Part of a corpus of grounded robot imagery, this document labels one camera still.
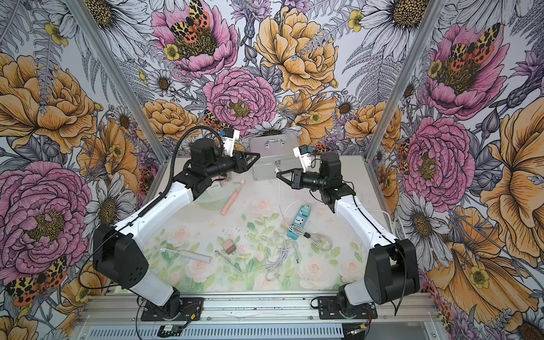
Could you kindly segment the teal power strip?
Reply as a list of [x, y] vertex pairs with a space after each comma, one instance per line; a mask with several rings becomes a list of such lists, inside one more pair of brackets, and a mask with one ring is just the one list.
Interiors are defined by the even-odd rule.
[[295, 218], [292, 223], [288, 226], [287, 236], [293, 240], [297, 240], [299, 237], [303, 237], [306, 234], [304, 226], [310, 217], [311, 206], [302, 205], [300, 206]]

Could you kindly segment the pink electric toothbrush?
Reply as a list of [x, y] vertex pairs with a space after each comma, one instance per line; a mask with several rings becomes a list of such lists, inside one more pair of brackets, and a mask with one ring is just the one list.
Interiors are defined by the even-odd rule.
[[245, 183], [246, 183], [246, 181], [244, 179], [242, 179], [242, 181], [240, 181], [236, 191], [231, 195], [231, 197], [229, 197], [228, 201], [226, 202], [226, 204], [223, 206], [222, 210], [220, 211], [220, 214], [222, 216], [225, 216], [225, 215], [228, 214], [229, 210], [234, 205], [234, 203], [235, 203], [237, 197], [239, 196], [240, 191], [244, 187]]

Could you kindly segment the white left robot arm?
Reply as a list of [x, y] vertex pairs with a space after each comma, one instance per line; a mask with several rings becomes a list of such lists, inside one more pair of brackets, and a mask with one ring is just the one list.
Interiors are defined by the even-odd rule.
[[166, 320], [173, 320], [181, 312], [180, 293], [151, 270], [143, 254], [144, 246], [216, 179], [225, 179], [231, 172], [245, 173], [260, 158], [258, 153], [234, 149], [239, 131], [207, 130], [213, 137], [198, 139], [191, 145], [190, 158], [181, 172], [175, 172], [177, 159], [171, 158], [167, 186], [160, 195], [115, 225], [101, 225], [93, 235], [93, 268], [146, 300], [149, 311]]

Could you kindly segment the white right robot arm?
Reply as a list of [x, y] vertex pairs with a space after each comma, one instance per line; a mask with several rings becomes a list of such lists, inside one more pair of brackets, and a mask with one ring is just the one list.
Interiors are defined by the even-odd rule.
[[276, 176], [294, 190], [320, 193], [320, 201], [338, 215], [359, 237], [368, 252], [364, 278], [339, 288], [337, 303], [343, 317], [373, 319], [374, 307], [392, 303], [398, 309], [404, 297], [420, 290], [417, 252], [408, 239], [388, 232], [358, 199], [354, 188], [344, 181], [338, 154], [320, 157], [319, 171], [310, 171], [310, 148], [295, 147], [301, 166], [279, 171]]

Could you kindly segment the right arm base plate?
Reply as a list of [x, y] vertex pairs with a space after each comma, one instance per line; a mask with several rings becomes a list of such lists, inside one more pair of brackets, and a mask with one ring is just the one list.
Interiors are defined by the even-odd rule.
[[318, 296], [310, 300], [320, 320], [375, 320], [378, 312], [373, 303], [352, 306], [337, 296]]

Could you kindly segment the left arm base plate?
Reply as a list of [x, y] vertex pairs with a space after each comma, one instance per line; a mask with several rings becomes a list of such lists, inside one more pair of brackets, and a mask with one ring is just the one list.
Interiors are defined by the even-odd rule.
[[178, 303], [167, 307], [157, 307], [146, 302], [140, 320], [143, 322], [185, 322], [199, 321], [203, 311], [202, 297], [180, 297]]

